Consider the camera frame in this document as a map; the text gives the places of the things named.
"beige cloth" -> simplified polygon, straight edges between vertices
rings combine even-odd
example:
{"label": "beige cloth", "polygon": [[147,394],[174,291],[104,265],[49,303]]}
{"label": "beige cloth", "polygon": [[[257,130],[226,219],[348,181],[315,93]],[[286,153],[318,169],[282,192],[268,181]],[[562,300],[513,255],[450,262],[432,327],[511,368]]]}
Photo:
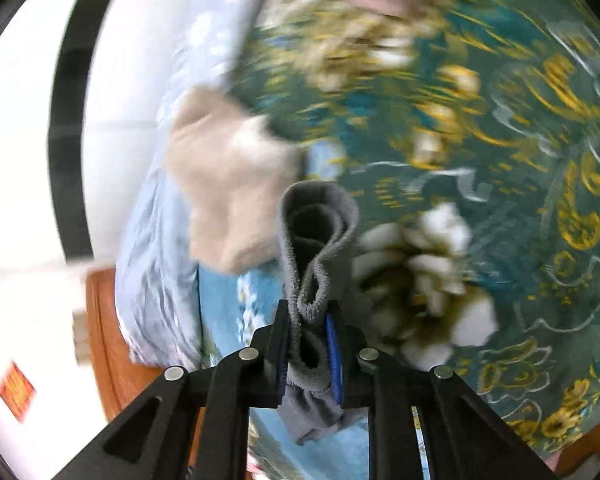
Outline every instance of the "beige cloth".
{"label": "beige cloth", "polygon": [[164,166],[192,201],[190,254],[240,274],[277,257],[276,208],[300,179],[302,150],[275,139],[219,91],[190,90],[173,122]]}

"light blue bedsheet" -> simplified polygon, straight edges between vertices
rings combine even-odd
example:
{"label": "light blue bedsheet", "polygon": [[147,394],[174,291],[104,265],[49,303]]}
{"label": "light blue bedsheet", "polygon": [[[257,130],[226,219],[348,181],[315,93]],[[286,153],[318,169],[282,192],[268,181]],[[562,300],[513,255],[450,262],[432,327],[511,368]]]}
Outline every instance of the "light blue bedsheet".
{"label": "light blue bedsheet", "polygon": [[120,243],[116,311],[131,358],[146,365],[200,366],[198,264],[189,257],[191,204],[162,168],[179,98],[191,86],[226,88],[259,0],[193,0],[168,92],[157,150]]}

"floral pattern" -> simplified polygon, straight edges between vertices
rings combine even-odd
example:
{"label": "floral pattern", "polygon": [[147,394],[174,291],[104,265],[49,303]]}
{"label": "floral pattern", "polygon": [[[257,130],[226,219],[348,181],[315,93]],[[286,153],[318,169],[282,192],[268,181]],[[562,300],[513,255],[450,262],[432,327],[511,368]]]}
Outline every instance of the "floral pattern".
{"label": "floral pattern", "polygon": [[267,0],[232,93],[305,143],[362,231],[458,205],[462,276],[500,329],[449,364],[540,456],[600,420],[600,23],[582,0],[431,0],[411,21]]}
{"label": "floral pattern", "polygon": [[577,379],[563,393],[560,407],[545,418],[538,412],[518,413],[507,423],[531,446],[543,440],[543,449],[554,451],[578,440],[584,432],[582,421],[592,415],[600,402],[600,360],[594,361],[589,377]]}
{"label": "floral pattern", "polygon": [[242,310],[242,319],[238,320],[238,340],[243,346],[249,346],[253,333],[267,324],[264,316],[255,308],[258,294],[253,290],[249,273],[238,277],[236,293]]}

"towel fold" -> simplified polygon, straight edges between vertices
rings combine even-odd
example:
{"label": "towel fold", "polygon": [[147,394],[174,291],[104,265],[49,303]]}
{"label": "towel fold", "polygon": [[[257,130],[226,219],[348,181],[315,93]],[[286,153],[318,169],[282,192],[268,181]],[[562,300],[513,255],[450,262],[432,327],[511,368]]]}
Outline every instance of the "towel fold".
{"label": "towel fold", "polygon": [[338,300],[348,322],[368,307],[351,281],[359,220],[355,200],[331,182],[298,182],[280,205],[280,250],[290,318],[287,386],[278,412],[302,444],[350,424],[359,412],[344,412],[331,394],[325,316]]}

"metal screw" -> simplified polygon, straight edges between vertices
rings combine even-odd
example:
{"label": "metal screw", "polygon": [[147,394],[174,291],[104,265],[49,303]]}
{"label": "metal screw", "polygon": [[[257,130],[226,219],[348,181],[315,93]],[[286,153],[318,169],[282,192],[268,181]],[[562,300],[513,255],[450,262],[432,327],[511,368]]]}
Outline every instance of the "metal screw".
{"label": "metal screw", "polygon": [[358,355],[363,361],[375,361],[380,354],[375,348],[363,348]]}
{"label": "metal screw", "polygon": [[433,368],[433,374],[439,379],[450,379],[453,377],[454,371],[448,366],[440,365]]}
{"label": "metal screw", "polygon": [[238,355],[243,361],[253,361],[260,353],[255,348],[247,346],[247,348],[240,350]]}
{"label": "metal screw", "polygon": [[172,366],[164,371],[164,378],[168,381],[177,381],[184,375],[184,370],[179,366]]}

